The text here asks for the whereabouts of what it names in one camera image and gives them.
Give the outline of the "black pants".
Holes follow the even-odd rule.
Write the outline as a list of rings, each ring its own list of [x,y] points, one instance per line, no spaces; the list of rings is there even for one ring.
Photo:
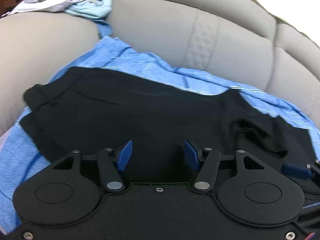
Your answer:
[[[24,94],[20,122],[50,165],[14,192],[37,239],[305,239],[319,236],[319,170],[306,129],[237,90],[200,95],[72,67]],[[115,150],[132,140],[118,171]],[[184,159],[199,147],[200,166]],[[281,173],[283,164],[309,179]]]

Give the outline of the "blue plaid cloth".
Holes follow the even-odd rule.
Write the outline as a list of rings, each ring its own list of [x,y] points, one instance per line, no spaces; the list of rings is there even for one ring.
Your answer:
[[[294,127],[308,129],[314,152],[319,156],[319,129],[315,124],[294,104],[255,87],[213,76],[202,70],[172,68],[154,53],[138,53],[122,40],[109,36],[105,36],[89,52],[62,67],[50,81],[60,78],[68,68],[74,66],[118,70],[203,95],[218,95],[229,88],[237,89],[261,113],[272,117],[279,115]],[[4,234],[20,224],[12,204],[16,187],[48,164],[18,121],[1,137],[1,232]]]

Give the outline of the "beige leather sofa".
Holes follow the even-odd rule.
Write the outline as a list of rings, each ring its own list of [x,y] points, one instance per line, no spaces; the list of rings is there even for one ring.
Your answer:
[[[295,104],[319,124],[319,46],[256,0],[112,0],[114,37],[172,67],[205,70]],[[90,20],[24,12],[1,19],[1,132],[44,83],[99,41]]]

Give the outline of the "light blue garment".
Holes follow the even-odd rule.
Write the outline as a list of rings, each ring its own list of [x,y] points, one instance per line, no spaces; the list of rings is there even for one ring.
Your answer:
[[[64,12],[72,16],[96,21],[105,18],[112,10],[112,0],[84,0],[67,7]]]

